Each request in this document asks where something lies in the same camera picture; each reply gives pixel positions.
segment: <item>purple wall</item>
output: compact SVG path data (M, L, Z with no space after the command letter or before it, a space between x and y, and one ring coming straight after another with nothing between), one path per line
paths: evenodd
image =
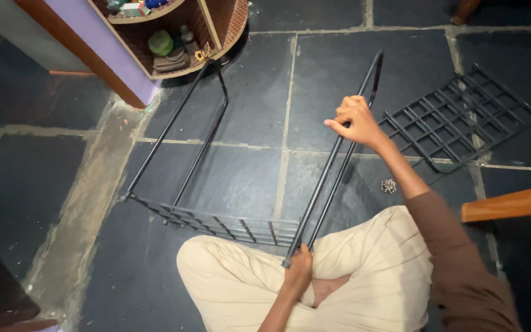
M86 0L44 0L118 75L142 102L150 104L158 80L151 80Z

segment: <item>hand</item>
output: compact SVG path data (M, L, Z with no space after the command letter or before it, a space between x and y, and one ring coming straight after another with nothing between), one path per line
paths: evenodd
M298 301L309 287L313 278L313 255L303 243L292 256L290 268L284 271L284 283L280 293L289 292Z
M364 97L345 97L335 111L335 120L325 120L324 123L348 140L362 143L377 152L384 143L390 141L374 120ZM345 122L351 123L349 128L343 126Z

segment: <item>foot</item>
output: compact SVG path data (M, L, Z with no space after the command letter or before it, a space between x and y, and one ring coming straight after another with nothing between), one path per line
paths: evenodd
M317 308L321 302L323 302L332 292L335 292L339 287L345 285L351 275L344 275L337 279L314 279L311 281L313 283L314 290L314 305L313 308Z

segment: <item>corner shelf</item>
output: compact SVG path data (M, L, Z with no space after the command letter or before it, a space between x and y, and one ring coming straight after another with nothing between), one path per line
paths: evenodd
M106 0L87 0L130 56L150 79L169 79L200 70L206 60L190 55L190 66L173 72L158 73L153 68L155 55L147 45L157 30L179 34L187 25L202 48L209 43L217 50L213 59L225 55L239 40L247 24L247 0L174 0L146 17L119 18L111 15Z
M175 8L181 5L184 1L185 0L173 0L169 4L160 6L158 8L153 8L151 12L146 16L127 17L124 14L122 14L122 12L115 14L115 15L109 15L108 22L112 24L133 24L133 23L141 23L141 22L150 21L151 19L159 18L173 11Z

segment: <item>small box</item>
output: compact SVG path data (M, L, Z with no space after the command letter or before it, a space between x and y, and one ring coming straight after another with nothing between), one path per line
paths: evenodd
M136 2L133 4L124 4L120 10L126 17L146 16L151 10L142 3Z

